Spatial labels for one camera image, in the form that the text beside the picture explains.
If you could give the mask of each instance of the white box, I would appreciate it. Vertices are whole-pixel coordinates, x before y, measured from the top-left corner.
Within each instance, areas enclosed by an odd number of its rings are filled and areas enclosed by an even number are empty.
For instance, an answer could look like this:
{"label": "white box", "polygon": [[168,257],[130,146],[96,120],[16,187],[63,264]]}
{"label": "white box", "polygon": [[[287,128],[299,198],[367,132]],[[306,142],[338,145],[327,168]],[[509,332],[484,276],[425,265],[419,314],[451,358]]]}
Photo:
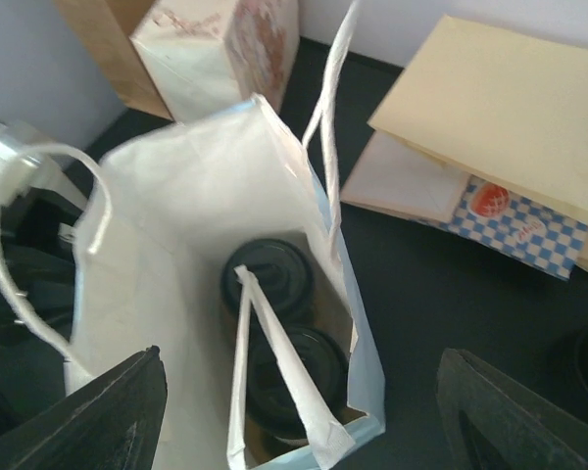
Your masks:
{"label": "white box", "polygon": [[175,120],[253,93],[278,110],[298,50],[298,0],[160,0],[131,40]]}

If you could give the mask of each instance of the folded paper bag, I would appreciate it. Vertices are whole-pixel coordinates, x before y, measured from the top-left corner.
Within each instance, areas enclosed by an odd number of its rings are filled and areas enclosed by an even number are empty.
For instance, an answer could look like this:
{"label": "folded paper bag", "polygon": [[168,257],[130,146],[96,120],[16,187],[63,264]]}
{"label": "folded paper bag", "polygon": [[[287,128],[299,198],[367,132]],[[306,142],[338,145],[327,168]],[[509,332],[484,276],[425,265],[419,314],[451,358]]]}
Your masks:
{"label": "folded paper bag", "polygon": [[444,17],[370,121],[588,224],[588,50]]}

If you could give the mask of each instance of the dark gray floor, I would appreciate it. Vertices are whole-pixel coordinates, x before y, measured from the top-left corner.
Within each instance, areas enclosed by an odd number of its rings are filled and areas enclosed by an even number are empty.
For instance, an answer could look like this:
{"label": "dark gray floor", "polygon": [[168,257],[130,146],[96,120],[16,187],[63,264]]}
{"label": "dark gray floor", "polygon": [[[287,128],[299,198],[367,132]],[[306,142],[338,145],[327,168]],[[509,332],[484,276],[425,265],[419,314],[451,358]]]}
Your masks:
{"label": "dark gray floor", "polygon": [[[283,120],[301,136],[318,97],[326,49],[304,41]],[[399,73],[356,57],[344,68],[336,133],[344,182],[371,136],[366,122]],[[100,157],[166,122],[129,112],[89,149]],[[320,177],[319,142],[311,160]],[[83,188],[90,179],[71,169]],[[345,206],[343,232],[358,276],[387,379],[387,432],[338,470],[451,467],[435,401],[436,370],[445,348],[479,355],[556,404],[559,377],[546,367],[553,343],[588,324],[588,274],[568,283],[470,241],[433,228]],[[9,352],[0,383],[26,396],[28,414],[60,395],[60,359],[31,342]],[[5,379],[20,377],[20,380]]]}

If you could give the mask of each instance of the brown paper bag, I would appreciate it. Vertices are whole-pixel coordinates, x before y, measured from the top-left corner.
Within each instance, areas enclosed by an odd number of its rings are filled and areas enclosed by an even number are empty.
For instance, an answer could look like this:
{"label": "brown paper bag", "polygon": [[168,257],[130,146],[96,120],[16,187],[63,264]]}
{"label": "brown paper bag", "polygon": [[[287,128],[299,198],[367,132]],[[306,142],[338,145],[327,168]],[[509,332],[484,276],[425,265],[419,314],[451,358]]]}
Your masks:
{"label": "brown paper bag", "polygon": [[135,110],[171,118],[129,36],[154,0],[54,0],[118,96]]}

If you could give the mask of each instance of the paper bag handle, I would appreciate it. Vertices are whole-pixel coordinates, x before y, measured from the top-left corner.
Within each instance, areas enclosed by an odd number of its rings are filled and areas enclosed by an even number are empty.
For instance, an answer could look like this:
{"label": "paper bag handle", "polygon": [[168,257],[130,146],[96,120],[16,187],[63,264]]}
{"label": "paper bag handle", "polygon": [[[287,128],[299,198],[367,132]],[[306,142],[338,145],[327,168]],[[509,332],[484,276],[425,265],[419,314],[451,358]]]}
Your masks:
{"label": "paper bag handle", "polygon": [[244,422],[246,413],[246,375],[251,304],[274,352],[285,385],[296,404],[305,427],[312,454],[320,470],[335,466],[355,445],[344,426],[333,416],[316,384],[296,353],[283,326],[274,314],[257,277],[246,266],[235,268],[242,284],[237,344],[233,368],[231,408],[226,458],[230,470],[246,470]]}
{"label": "paper bag handle", "polygon": [[340,225],[342,224],[340,173],[337,164],[337,148],[335,147],[335,97],[340,80],[340,72],[342,72],[342,66],[349,52],[349,45],[355,32],[361,5],[361,0],[354,0],[351,3],[349,11],[335,35],[333,45],[326,60],[320,97],[318,98],[314,113],[302,140],[303,146],[307,149],[320,125],[320,142],[322,146],[322,160],[324,162],[326,195],[331,209],[329,247],[333,259],[338,258],[336,241]]}
{"label": "paper bag handle", "polygon": [[[111,194],[109,187],[105,182],[100,171],[100,166],[95,163],[89,156],[81,152],[79,149],[75,149],[69,145],[63,144],[47,144],[47,145],[35,145],[22,149],[16,155],[7,159],[4,164],[0,166],[0,179],[6,173],[6,170],[18,160],[26,159],[33,155],[45,155],[45,156],[69,156],[79,162],[83,163],[89,171],[95,176],[98,186],[102,189],[105,196],[105,208],[104,213],[96,230],[94,239],[89,246],[88,252],[95,254],[100,244],[102,243],[105,231],[109,226],[109,221],[112,216],[111,206]],[[0,244],[0,292],[4,296],[5,300],[11,306],[11,309],[16,316],[22,321],[24,325],[39,339],[48,343],[55,350],[57,350],[67,361],[73,363],[76,367],[81,369],[82,376],[87,377],[90,380],[94,376],[89,373],[87,368],[84,366],[82,360],[72,351],[70,344],[55,330],[48,326],[39,316],[35,313],[34,308],[30,302],[26,299],[25,295],[20,292],[18,286],[14,282],[13,278],[9,274],[7,264],[4,261],[4,254],[2,251],[2,245]]]}

